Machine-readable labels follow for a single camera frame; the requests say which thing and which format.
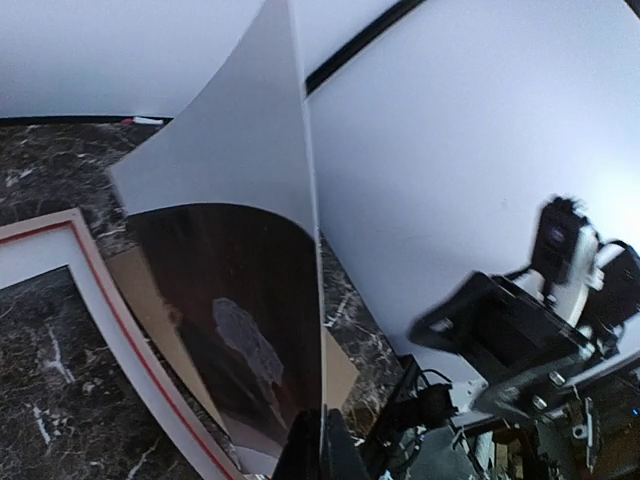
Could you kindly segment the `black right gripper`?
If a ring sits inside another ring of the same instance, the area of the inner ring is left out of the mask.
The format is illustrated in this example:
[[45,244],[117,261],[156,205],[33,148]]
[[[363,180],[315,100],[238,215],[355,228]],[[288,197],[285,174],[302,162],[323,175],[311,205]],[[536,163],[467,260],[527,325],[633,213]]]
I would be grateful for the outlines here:
[[462,356],[501,395],[561,388],[600,362],[592,339],[540,298],[542,278],[471,273],[415,318],[410,342]]

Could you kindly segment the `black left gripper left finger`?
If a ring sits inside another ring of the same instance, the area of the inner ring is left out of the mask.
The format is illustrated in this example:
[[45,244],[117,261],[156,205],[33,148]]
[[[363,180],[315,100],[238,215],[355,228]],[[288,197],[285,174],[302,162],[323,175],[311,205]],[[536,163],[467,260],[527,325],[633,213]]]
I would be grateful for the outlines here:
[[321,411],[299,412],[291,425],[272,479],[319,480],[322,437]]

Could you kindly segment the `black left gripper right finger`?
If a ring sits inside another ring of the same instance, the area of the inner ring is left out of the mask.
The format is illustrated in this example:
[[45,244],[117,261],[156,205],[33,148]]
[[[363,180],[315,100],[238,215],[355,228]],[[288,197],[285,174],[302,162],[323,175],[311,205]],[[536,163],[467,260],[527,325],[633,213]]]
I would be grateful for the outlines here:
[[324,478],[369,480],[370,477],[338,409],[327,412],[324,436]]

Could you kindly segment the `brown cardboard backing board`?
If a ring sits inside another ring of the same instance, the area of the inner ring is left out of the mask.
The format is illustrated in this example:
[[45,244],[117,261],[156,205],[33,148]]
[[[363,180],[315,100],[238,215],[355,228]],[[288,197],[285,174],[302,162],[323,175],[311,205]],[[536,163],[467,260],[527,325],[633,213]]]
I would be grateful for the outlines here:
[[[121,296],[173,371],[222,430],[227,431],[227,418],[215,405],[179,337],[179,314],[160,295],[141,249],[134,247],[119,253],[107,259],[106,265]],[[340,409],[355,385],[359,371],[334,337],[328,331],[324,334],[327,404],[330,408]]]

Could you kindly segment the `dark flower photo print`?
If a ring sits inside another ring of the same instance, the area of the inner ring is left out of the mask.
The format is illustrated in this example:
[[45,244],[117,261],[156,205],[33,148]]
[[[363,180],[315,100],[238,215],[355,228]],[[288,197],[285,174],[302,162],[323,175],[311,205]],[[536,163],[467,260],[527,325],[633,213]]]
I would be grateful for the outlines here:
[[243,470],[323,402],[313,168],[290,5],[267,1],[205,88],[110,175]]

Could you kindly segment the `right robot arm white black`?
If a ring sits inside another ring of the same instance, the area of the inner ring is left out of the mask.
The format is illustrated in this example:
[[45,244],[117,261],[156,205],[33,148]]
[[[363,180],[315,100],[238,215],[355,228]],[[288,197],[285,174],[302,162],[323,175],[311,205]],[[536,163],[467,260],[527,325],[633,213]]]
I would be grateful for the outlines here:
[[529,269],[540,285],[527,290],[519,273],[471,274],[444,302],[417,318],[411,342],[463,357],[482,376],[463,386],[430,384],[414,360],[395,389],[361,453],[371,474],[394,472],[392,456],[411,465],[431,430],[455,418],[479,418],[453,429],[453,439],[479,439],[499,430],[547,423],[572,402],[583,405],[586,462],[599,444],[590,390],[639,365],[622,359],[626,322],[639,311],[639,257],[625,242],[602,260],[600,247],[537,246]]

